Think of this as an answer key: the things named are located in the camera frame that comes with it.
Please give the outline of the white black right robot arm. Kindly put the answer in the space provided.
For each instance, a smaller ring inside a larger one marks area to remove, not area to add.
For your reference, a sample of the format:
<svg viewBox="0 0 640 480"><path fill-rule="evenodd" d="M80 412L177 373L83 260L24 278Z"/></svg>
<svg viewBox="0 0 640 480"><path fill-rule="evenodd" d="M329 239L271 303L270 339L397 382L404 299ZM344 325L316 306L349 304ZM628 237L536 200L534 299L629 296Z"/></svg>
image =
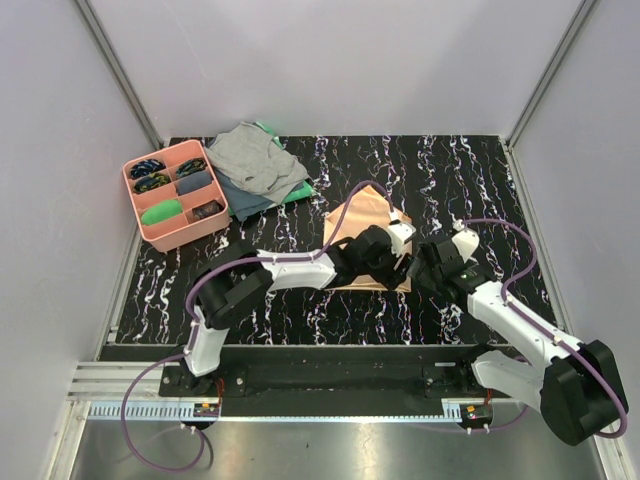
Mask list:
<svg viewBox="0 0 640 480"><path fill-rule="evenodd" d="M549 324L511 296L506 286L473 258L475 233L461 231L419 245L411 281L501 335L521 355L514 360L490 347L454 371L466 396L497 390L539 412L549 430L576 446L617 423L625 433L629 406L615 356L603 342L585 343Z"/></svg>

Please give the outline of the peach satin napkin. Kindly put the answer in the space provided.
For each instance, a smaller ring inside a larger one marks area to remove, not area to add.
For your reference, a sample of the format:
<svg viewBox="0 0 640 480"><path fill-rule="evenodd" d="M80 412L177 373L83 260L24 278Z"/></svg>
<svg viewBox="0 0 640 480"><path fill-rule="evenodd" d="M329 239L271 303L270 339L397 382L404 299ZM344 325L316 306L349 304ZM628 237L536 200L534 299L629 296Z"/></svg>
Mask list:
<svg viewBox="0 0 640 480"><path fill-rule="evenodd" d="M340 215L344 210L345 204L346 202L338 206L325 218L323 230L323 245L327 243L327 241L333 234ZM401 221L413 225L413 220L405 212L399 210L398 207L394 207L394 210L396 211L396 213L398 213L399 219ZM346 237L355 238L370 225L377 225L379 227L386 228L390 221L391 219L389 217L389 205L386 197L381 195L372 186L366 186L352 197L347 209L346 216L342 224L338 228L338 233L331 244ZM356 277L356 279L351 284L343 287L336 287L335 289L344 291L387 290L381 283L375 281L371 276L368 275ZM404 280L395 289L396 292L400 293L410 293L411 290L410 279Z"/></svg>

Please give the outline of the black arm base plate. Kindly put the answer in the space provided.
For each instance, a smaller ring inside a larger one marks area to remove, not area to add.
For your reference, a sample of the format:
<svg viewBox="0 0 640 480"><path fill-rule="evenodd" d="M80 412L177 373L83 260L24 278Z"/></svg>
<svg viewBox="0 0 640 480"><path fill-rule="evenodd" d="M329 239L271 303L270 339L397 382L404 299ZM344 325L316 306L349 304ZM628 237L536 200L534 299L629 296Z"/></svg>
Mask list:
<svg viewBox="0 0 640 480"><path fill-rule="evenodd" d="M226 346L200 378L183 360L164 367L162 397L222 396L222 415L283 419L409 419L444 399L483 401L470 361L480 346Z"/></svg>

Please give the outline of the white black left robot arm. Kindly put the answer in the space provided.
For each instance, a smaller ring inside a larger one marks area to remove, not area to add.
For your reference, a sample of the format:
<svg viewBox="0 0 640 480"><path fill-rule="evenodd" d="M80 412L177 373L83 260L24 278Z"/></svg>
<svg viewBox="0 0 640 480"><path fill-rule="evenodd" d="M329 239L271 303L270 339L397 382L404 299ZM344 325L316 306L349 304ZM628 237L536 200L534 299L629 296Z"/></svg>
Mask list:
<svg viewBox="0 0 640 480"><path fill-rule="evenodd" d="M363 276L386 290L396 289L407 278L415 234L413 225L393 221L309 252L267 252L246 243L229 247L202 271L187 294L192 332L184 348L181 384L196 396L214 388L229 330L271 292L346 288Z"/></svg>

